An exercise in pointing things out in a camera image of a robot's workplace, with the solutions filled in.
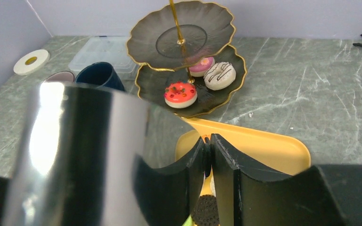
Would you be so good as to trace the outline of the white chocolate drizzle donut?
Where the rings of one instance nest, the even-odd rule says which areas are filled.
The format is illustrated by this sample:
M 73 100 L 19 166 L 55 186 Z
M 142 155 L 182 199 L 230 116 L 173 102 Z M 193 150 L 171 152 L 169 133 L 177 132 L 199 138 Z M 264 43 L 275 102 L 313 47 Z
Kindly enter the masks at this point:
M 204 83 L 210 90 L 221 90 L 230 86 L 236 79 L 236 70 L 232 63 L 219 62 L 204 74 Z

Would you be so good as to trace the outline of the three-tier black dessert stand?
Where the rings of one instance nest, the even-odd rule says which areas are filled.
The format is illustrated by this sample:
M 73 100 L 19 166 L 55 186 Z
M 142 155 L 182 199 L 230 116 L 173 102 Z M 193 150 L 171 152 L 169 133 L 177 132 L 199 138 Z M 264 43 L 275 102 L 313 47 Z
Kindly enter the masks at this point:
M 248 72 L 244 58 L 231 44 L 236 32 L 233 21 L 226 7 L 199 0 L 171 1 L 138 21 L 126 43 L 128 55 L 139 65 L 138 97 L 167 108 L 165 89 L 179 81 L 191 83 L 197 90 L 196 102 L 183 109 L 170 108 L 182 118 L 209 114 L 229 102 Z M 190 69 L 205 57 L 230 63 L 236 79 L 221 90 L 209 89 Z

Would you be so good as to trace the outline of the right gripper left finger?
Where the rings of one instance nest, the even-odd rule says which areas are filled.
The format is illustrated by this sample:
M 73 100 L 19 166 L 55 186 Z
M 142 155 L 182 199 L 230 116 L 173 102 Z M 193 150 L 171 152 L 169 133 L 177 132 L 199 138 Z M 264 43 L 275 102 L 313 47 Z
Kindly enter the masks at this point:
M 181 226 L 191 215 L 202 190 L 206 144 L 202 138 L 174 163 L 151 168 L 134 158 L 132 190 L 147 226 Z

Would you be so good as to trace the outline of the pink frosted donut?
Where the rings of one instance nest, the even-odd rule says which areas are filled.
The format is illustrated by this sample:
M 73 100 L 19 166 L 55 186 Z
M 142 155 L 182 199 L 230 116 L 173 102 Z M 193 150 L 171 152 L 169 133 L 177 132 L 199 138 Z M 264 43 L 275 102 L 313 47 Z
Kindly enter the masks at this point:
M 193 77 L 203 77 L 214 64 L 214 57 L 204 57 L 196 65 L 189 67 L 189 72 Z

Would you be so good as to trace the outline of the red sprinkled donut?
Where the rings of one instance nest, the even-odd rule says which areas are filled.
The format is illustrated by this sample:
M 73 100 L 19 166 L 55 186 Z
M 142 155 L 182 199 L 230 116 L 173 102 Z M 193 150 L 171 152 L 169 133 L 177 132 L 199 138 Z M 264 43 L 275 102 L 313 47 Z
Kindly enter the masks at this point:
M 176 82 L 165 88 L 165 103 L 176 109 L 191 106 L 197 100 L 196 87 L 188 82 Z

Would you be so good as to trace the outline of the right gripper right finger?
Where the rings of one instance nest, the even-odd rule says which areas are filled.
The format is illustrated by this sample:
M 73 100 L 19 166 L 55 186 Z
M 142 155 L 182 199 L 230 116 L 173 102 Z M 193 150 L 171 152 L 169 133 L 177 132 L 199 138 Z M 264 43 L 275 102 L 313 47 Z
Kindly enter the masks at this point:
M 321 171 L 294 176 L 237 150 L 219 134 L 210 138 L 222 226 L 343 226 L 346 221 Z

